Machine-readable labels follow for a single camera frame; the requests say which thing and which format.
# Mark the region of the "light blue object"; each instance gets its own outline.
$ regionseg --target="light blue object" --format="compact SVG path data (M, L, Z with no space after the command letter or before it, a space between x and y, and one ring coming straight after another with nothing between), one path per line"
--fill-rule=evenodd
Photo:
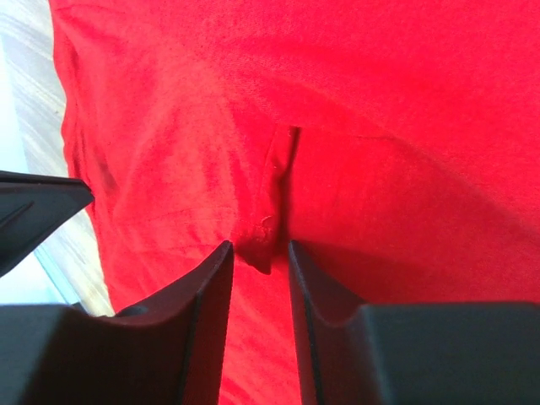
M0 170L28 173L1 39ZM47 266L46 268L51 268L56 264L42 248L38 249L28 255L16 268L0 278L0 305L72 304L78 301L71 285L65 278L60 277L60 272L54 272L58 274L55 280L49 277L43 265Z

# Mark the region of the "small black object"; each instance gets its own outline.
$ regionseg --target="small black object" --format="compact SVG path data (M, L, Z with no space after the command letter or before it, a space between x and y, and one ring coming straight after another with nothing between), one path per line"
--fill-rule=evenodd
M233 249L115 317L0 306L0 403L218 403Z
M93 200L81 180L0 171L0 277Z
M304 404L540 403L537 305L368 305L289 259Z

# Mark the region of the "black pointed object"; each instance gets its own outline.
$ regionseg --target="black pointed object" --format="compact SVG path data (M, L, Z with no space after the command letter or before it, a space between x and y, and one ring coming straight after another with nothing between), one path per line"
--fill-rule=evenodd
M530 303L368 305L289 245L302 402L539 404Z
M115 317L0 306L0 403L216 404L233 260L224 242Z
M93 199L80 180L0 171L0 277Z

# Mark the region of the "red fabric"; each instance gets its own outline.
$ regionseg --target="red fabric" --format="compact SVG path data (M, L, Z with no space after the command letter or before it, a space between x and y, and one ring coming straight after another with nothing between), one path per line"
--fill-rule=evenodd
M538 301L539 7L51 0L115 309L231 239L221 402L282 404L288 238L374 302Z

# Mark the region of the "red shirt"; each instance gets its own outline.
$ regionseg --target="red shirt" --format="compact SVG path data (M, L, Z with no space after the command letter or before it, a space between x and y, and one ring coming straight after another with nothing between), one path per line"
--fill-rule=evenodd
M114 308L235 243L222 403L300 402L291 238L372 302L539 300L535 2L51 8Z

